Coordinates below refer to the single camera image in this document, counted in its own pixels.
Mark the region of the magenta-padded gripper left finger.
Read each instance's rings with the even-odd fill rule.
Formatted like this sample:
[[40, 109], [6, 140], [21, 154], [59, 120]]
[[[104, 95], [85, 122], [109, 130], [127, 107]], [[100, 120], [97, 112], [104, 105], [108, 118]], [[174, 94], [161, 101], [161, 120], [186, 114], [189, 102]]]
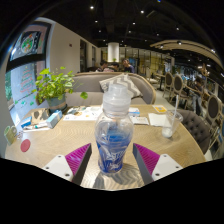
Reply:
[[86, 144], [66, 156], [57, 155], [43, 169], [76, 185], [80, 185], [91, 154], [91, 144]]

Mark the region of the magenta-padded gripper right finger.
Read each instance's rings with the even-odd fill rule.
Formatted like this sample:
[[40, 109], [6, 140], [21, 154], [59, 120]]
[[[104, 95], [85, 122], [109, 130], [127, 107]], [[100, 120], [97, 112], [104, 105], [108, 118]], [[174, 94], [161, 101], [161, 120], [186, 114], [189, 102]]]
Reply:
[[133, 144], [133, 155], [145, 185], [182, 169], [168, 154], [159, 155], [137, 143]]

